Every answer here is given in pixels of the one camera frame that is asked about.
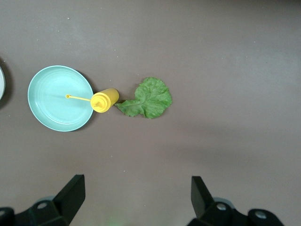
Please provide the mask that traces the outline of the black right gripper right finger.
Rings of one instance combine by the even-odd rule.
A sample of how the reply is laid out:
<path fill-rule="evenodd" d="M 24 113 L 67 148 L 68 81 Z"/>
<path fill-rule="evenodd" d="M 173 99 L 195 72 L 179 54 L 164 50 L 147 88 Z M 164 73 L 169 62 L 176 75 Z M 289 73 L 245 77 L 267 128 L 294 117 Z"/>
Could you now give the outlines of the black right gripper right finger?
<path fill-rule="evenodd" d="M 251 209 L 247 215 L 236 210 L 223 198 L 213 198 L 200 176 L 191 177 L 191 203 L 196 217 L 190 226 L 282 226 L 283 223 L 272 212 Z"/>

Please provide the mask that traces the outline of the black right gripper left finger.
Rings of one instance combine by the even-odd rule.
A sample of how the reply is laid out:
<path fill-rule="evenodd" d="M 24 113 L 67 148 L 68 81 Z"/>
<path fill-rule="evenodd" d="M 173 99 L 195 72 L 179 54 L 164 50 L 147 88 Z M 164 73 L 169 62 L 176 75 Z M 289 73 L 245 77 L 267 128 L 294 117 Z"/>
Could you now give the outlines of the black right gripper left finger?
<path fill-rule="evenodd" d="M 68 226 L 85 200 L 85 177 L 75 175 L 52 199 L 42 199 L 27 210 L 15 213 L 1 207 L 2 226 Z"/>

